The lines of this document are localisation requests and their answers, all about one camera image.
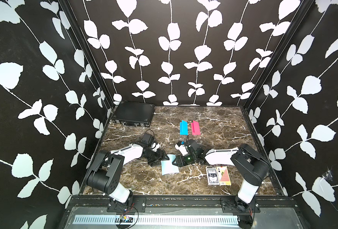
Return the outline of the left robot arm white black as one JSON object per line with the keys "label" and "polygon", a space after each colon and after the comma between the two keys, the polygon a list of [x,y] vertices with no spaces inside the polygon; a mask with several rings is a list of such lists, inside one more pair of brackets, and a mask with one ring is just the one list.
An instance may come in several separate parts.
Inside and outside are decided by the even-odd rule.
{"label": "left robot arm white black", "polygon": [[160,161],[169,161],[168,155],[160,149],[155,137],[145,133],[139,141],[119,150],[100,150],[87,170],[84,178],[86,185],[129,206],[133,202],[133,193],[120,183],[120,177],[125,164],[142,157],[147,159],[150,166]]}

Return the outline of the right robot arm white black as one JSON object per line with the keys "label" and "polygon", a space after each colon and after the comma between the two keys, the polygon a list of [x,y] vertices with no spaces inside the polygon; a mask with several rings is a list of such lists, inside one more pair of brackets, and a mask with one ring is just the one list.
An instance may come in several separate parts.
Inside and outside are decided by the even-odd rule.
{"label": "right robot arm white black", "polygon": [[178,142],[176,149],[181,152],[172,165],[184,167],[193,163],[216,166],[234,166],[243,177],[242,185],[235,198],[235,206],[245,211],[267,178],[271,165],[258,151],[247,144],[231,149],[203,149],[195,140]]}

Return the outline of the blue square paper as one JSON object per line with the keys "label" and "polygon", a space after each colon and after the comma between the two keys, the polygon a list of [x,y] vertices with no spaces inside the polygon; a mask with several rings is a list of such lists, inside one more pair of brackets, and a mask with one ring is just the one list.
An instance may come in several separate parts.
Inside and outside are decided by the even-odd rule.
{"label": "blue square paper", "polygon": [[184,120],[181,120],[179,124],[179,133],[180,135],[188,135],[188,123]]}

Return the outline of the white square paper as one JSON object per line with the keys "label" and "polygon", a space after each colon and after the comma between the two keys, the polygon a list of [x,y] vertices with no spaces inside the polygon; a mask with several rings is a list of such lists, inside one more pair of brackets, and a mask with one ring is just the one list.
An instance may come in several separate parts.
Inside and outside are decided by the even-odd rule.
{"label": "white square paper", "polygon": [[162,175],[179,173],[179,168],[172,164],[172,162],[176,158],[176,155],[169,154],[168,158],[169,160],[161,161]]}

